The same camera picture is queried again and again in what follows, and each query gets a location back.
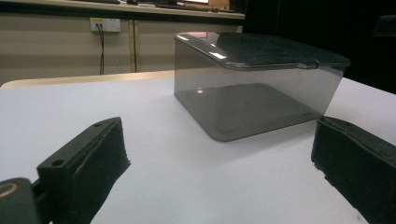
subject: gray tinted box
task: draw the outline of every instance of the gray tinted box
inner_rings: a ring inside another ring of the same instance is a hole
[[[175,96],[220,141],[319,118],[350,64],[277,36],[183,33],[175,39]]]

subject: box lid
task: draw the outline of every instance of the box lid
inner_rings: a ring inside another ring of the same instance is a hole
[[[273,35],[192,32],[177,34],[175,39],[237,70],[350,65],[342,55]]]

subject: white table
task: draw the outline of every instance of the white table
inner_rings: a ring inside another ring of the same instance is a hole
[[[173,79],[0,89],[0,179],[35,168],[88,126],[121,117],[132,161],[92,223],[367,223],[318,171],[314,121],[221,143]],[[343,79],[327,116],[396,145],[396,96]]]

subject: cabinet door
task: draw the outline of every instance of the cabinet door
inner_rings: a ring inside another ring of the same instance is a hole
[[[238,28],[237,25],[134,21],[136,70],[137,72],[174,70],[175,34],[203,31],[233,33],[237,32]]]

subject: power outlet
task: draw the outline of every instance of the power outlet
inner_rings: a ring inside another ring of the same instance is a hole
[[[104,18],[91,18],[91,30],[98,32],[99,29],[96,25],[102,25],[104,32],[120,32],[120,19],[104,19]]]
[[[106,28],[108,32],[120,32],[121,24],[120,19],[105,19]]]

